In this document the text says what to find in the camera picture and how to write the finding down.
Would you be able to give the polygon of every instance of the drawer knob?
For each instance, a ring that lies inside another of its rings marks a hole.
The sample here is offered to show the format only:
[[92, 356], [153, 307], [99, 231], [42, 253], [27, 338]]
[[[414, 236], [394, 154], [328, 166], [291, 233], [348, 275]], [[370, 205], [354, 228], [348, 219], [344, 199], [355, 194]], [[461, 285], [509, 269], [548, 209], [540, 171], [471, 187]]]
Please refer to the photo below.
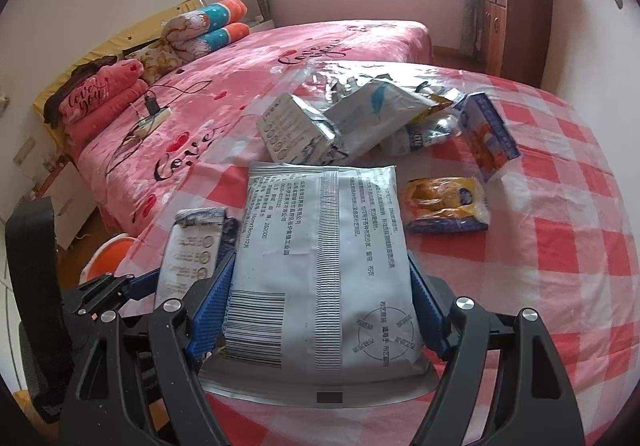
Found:
[[64, 215], [73, 201], [73, 199], [69, 199], [67, 202], [65, 202], [65, 204], [60, 208], [57, 216], [61, 217], [62, 215]]

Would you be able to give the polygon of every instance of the orange stool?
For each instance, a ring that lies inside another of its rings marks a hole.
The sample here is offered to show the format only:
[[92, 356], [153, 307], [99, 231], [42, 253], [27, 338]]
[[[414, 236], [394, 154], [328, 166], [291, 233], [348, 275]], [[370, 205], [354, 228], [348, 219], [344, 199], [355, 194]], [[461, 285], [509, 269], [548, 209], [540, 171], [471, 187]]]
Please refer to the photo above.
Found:
[[84, 266], [80, 274], [80, 283], [88, 282], [107, 272], [115, 272], [135, 241], [133, 236], [122, 233], [101, 245]]

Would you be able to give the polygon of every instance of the folded quilt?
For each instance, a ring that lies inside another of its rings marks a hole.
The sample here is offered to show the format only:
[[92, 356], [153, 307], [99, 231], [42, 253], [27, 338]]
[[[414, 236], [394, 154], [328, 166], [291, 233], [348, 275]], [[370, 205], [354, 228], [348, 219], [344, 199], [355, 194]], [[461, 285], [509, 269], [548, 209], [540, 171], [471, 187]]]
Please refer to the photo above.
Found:
[[110, 98], [109, 101], [78, 122], [66, 125], [65, 132], [68, 135], [69, 143], [75, 150], [82, 150], [147, 89], [148, 85], [143, 80], [136, 80], [130, 87], [121, 90], [119, 94]]
[[242, 0], [221, 0], [172, 18], [162, 29], [162, 38], [166, 38], [169, 42], [192, 40], [237, 22], [244, 15], [246, 15], [246, 6]]
[[208, 32], [193, 40], [172, 43], [175, 53], [187, 62], [202, 58], [207, 54], [222, 49], [249, 34], [249, 27], [244, 23], [230, 23], [222, 29]]
[[100, 68], [105, 65], [113, 65], [116, 61], [118, 61], [118, 57], [116, 55], [108, 55], [103, 56], [102, 58], [97, 58], [88, 63], [83, 63], [73, 69], [69, 79], [64, 82], [58, 90], [50, 95], [45, 102], [42, 113], [44, 122], [50, 124], [52, 128], [57, 128], [58, 123], [62, 118], [62, 115], [58, 111], [60, 103], [62, 103], [62, 101], [64, 101], [64, 99], [78, 85], [82, 84], [87, 78], [94, 76]]
[[62, 115], [62, 121], [65, 125], [78, 122], [110, 98], [132, 86], [142, 75], [142, 71], [142, 63], [138, 60], [123, 60], [101, 67], [60, 103], [58, 111]]

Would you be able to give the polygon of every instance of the red checkered tablecloth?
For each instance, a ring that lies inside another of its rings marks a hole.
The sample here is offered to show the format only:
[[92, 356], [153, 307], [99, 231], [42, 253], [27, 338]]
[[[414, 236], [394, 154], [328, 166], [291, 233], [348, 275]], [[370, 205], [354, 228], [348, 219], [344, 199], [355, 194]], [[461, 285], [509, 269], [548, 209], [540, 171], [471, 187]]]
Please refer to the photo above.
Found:
[[[485, 185], [487, 232], [407, 235], [424, 269], [487, 310], [536, 308], [574, 386], [588, 443], [606, 429], [640, 378], [640, 272], [620, 191], [591, 130], [554, 95], [484, 74], [413, 64], [394, 66], [483, 91], [522, 153]], [[159, 266], [178, 209], [223, 204], [241, 216], [248, 165], [268, 160], [255, 121], [273, 98], [255, 100], [233, 130], [193, 166], [167, 206], [130, 250], [116, 274]], [[397, 166], [398, 186], [425, 176], [479, 177], [462, 138], [403, 158], [377, 151], [359, 166]], [[144, 306], [150, 309], [150, 300]], [[479, 438], [488, 414], [497, 355], [490, 354], [467, 440]], [[236, 446], [409, 444], [432, 395], [350, 410], [284, 408], [210, 396]]]

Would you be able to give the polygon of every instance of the folded blanket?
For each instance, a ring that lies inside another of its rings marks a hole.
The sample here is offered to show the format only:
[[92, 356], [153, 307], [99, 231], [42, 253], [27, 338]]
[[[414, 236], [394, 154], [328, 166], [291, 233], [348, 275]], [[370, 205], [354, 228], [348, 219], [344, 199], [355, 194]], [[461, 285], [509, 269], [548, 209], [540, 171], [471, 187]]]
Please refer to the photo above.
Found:
[[175, 71], [184, 65], [184, 61], [175, 53], [169, 42], [161, 38], [139, 51], [129, 54], [130, 58], [139, 60], [145, 70], [142, 79], [153, 85], [162, 76]]
[[93, 112], [84, 116], [79, 121], [65, 126], [69, 143], [75, 150], [82, 150], [95, 136], [101, 133], [124, 110], [135, 102], [145, 91], [148, 85], [143, 80], [136, 80], [132, 86], [121, 90], [106, 103], [96, 108]]
[[51, 125], [52, 128], [57, 128], [62, 115], [58, 111], [60, 103], [75, 89], [78, 85], [82, 84], [87, 78], [94, 76], [100, 68], [105, 65], [113, 65], [118, 61], [118, 57], [114, 55], [103, 56], [90, 61], [89, 63], [83, 63], [73, 69], [69, 79], [56, 90], [44, 104], [42, 115], [44, 122]]
[[193, 40], [172, 42], [175, 53], [187, 62], [222, 49], [249, 34], [249, 27], [244, 23], [230, 23], [222, 29], [208, 32]]
[[100, 68], [62, 101], [58, 107], [62, 121], [67, 125], [84, 118], [107, 100], [132, 86], [143, 70], [142, 63], [138, 60], [123, 60]]
[[192, 40], [237, 22], [244, 15], [246, 15], [246, 6], [242, 0], [221, 0], [172, 18], [162, 29], [162, 38], [166, 38], [169, 42]]

